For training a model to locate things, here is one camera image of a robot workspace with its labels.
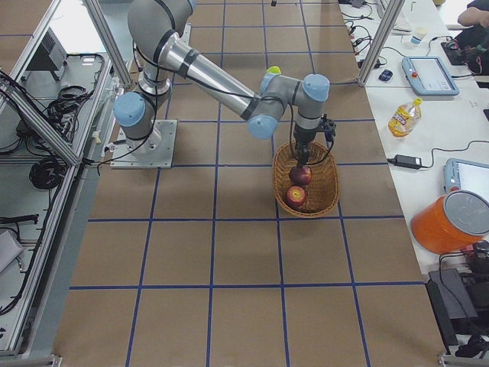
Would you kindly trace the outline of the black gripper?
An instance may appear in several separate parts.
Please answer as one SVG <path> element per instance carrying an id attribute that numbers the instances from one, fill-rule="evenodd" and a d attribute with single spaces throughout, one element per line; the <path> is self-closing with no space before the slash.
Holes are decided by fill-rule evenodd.
<path id="1" fill-rule="evenodd" d="M 296 139 L 297 167 L 304 167 L 308 164 L 310 143 L 315 139 L 315 129 L 295 128 L 294 138 Z"/>

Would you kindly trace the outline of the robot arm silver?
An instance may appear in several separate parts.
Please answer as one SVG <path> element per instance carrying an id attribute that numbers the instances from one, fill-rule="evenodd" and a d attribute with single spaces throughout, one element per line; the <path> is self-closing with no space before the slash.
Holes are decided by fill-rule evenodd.
<path id="1" fill-rule="evenodd" d="M 321 74 L 298 80 L 269 71 L 254 92 L 182 40 L 195 7 L 194 1 L 134 1 L 129 6 L 128 29 L 144 67 L 136 90 L 118 97 L 113 112 L 130 149 L 160 143 L 156 114 L 171 93 L 170 74 L 176 74 L 239 115 L 255 138 L 271 138 L 286 108 L 296 107 L 293 157 L 300 167 L 309 164 L 311 142 L 325 129 L 329 80 Z"/>

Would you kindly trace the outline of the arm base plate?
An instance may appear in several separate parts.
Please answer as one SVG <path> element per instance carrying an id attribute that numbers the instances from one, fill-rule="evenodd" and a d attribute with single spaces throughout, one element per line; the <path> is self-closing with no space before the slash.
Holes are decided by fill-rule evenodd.
<path id="1" fill-rule="evenodd" d="M 118 130 L 118 140 L 124 140 L 119 145 L 113 145 L 109 151 L 114 160 L 110 162 L 114 169 L 152 169 L 171 168 L 175 145 L 177 120 L 159 120 L 154 125 L 154 132 L 144 145 L 135 152 L 136 141 L 126 142 L 122 128 Z"/>

